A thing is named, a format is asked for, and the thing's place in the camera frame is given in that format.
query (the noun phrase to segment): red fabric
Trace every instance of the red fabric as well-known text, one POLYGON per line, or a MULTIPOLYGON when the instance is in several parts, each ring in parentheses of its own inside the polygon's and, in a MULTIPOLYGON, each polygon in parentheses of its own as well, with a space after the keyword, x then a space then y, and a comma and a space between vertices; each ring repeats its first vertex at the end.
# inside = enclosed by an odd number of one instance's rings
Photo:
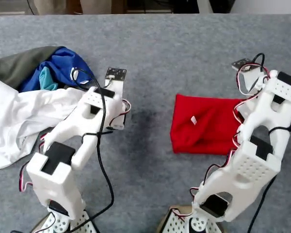
POLYGON ((240 124, 233 108, 241 101, 177 94, 170 131, 174 153, 226 155, 235 149, 232 137, 240 124))

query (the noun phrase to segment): white cloth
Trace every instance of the white cloth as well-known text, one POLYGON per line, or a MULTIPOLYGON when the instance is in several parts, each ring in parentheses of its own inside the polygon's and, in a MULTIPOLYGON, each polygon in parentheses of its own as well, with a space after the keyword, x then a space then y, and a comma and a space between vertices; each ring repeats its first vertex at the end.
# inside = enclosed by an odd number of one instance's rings
POLYGON ((74 88, 18 93, 0 81, 0 168, 29 154, 39 132, 64 120, 83 93, 74 88))

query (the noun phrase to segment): pile of clothes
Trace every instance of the pile of clothes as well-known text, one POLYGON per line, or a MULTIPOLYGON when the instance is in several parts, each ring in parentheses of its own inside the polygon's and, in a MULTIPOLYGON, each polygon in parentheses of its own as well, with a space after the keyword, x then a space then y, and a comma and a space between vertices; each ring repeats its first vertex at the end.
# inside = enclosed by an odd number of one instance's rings
POLYGON ((56 126, 76 107, 84 84, 93 75, 75 52, 65 47, 41 47, 0 58, 0 168, 28 155, 41 132, 56 126))

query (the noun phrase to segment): gray carpet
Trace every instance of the gray carpet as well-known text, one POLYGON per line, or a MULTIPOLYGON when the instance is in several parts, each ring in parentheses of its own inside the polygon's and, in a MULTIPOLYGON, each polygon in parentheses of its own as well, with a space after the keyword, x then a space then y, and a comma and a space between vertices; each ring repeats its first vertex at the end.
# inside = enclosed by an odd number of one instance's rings
MULTIPOLYGON (((169 138, 176 93, 238 98, 230 63, 266 53, 265 65, 291 75, 291 16, 138 15, 0 17, 0 57, 63 45, 80 54, 102 81, 107 67, 128 70, 124 96, 133 109, 122 132, 102 140, 102 157, 115 204, 96 219, 102 233, 152 233, 167 208, 189 204, 188 188, 222 156, 173 154, 169 138)), ((78 147, 80 139, 68 142, 78 147)), ((0 233, 28 232, 46 213, 34 192, 17 190, 29 157, 0 170, 0 233)), ((96 156, 76 180, 95 213, 110 195, 96 156)), ((227 223, 243 233, 258 201, 227 223)), ((282 171, 254 225, 255 233, 291 232, 291 139, 282 171)))

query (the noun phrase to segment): gray felt surface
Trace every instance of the gray felt surface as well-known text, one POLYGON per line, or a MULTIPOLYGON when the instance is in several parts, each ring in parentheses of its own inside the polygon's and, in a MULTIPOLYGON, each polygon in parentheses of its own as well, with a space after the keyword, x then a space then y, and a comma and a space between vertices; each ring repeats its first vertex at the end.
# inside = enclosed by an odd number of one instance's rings
MULTIPOLYGON (((100 81, 109 66, 128 69, 124 96, 131 115, 125 130, 104 136, 101 146, 115 204, 96 223, 102 233, 152 233, 167 208, 189 204, 188 188, 224 159, 173 154, 175 94, 238 98, 230 63, 261 51, 269 69, 291 74, 291 15, 0 17, 0 57, 45 45, 74 50, 100 81)), ((80 139, 68 144, 77 147, 80 139)), ((47 213, 30 188, 17 190, 28 159, 0 170, 0 233, 28 232, 47 213)), ((109 203, 96 156, 76 176, 90 213, 109 203)), ((228 231, 246 232, 257 204, 226 224, 228 231)), ((291 232, 291 140, 253 232, 291 232)))

